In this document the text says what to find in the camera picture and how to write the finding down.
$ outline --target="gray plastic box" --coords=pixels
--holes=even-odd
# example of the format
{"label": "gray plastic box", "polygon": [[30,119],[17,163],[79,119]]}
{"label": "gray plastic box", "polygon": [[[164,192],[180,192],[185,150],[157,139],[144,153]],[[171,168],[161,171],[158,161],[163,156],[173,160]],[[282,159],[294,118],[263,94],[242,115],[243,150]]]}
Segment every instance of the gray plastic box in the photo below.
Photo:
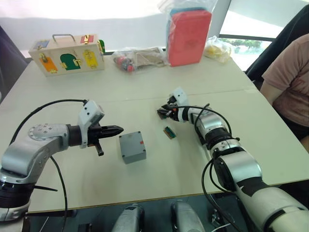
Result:
{"label": "gray plastic box", "polygon": [[119,136],[119,143],[126,164],[146,159],[146,148],[140,131]]}

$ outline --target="person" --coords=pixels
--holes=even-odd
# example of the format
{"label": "person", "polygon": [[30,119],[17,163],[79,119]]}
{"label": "person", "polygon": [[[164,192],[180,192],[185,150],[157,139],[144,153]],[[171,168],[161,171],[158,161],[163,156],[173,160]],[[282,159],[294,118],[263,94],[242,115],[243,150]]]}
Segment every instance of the person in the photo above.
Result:
{"label": "person", "polygon": [[309,152],[309,34],[287,46],[262,77],[261,93]]}

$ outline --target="metal handle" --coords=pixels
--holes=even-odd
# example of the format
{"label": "metal handle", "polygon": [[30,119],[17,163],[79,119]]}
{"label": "metal handle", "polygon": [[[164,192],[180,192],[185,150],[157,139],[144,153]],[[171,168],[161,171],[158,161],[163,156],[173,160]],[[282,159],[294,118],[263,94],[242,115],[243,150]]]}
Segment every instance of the metal handle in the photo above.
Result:
{"label": "metal handle", "polygon": [[54,41],[57,43],[57,41],[56,41],[56,39],[55,39],[55,36],[70,36],[70,37],[72,37],[72,39],[73,39],[74,42],[75,42],[75,38],[74,38],[74,36],[72,36],[71,34],[53,34],[53,39],[54,39]]}

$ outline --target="plastic bag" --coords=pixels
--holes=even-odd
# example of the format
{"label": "plastic bag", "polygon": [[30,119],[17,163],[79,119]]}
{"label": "plastic bag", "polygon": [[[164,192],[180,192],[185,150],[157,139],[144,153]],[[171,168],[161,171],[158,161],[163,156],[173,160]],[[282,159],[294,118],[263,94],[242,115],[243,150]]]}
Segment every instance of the plastic bag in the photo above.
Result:
{"label": "plastic bag", "polygon": [[147,49],[125,49],[112,54],[117,67],[131,73],[145,66],[162,67],[168,64],[166,56],[161,48],[152,47]]}
{"label": "plastic bag", "polygon": [[217,36],[212,36],[207,40],[204,56],[225,63],[230,59],[232,47],[230,43],[219,40]]}
{"label": "plastic bag", "polygon": [[217,0],[163,0],[158,8],[168,16],[167,56],[171,66],[198,63],[203,55]]}

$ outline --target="pink shirt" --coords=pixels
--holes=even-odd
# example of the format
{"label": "pink shirt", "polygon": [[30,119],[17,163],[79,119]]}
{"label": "pink shirt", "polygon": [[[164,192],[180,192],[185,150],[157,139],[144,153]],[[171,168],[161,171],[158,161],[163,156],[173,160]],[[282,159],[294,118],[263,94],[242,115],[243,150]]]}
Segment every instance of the pink shirt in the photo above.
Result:
{"label": "pink shirt", "polygon": [[262,77],[283,90],[273,107],[287,119],[309,127],[309,34],[284,49]]}

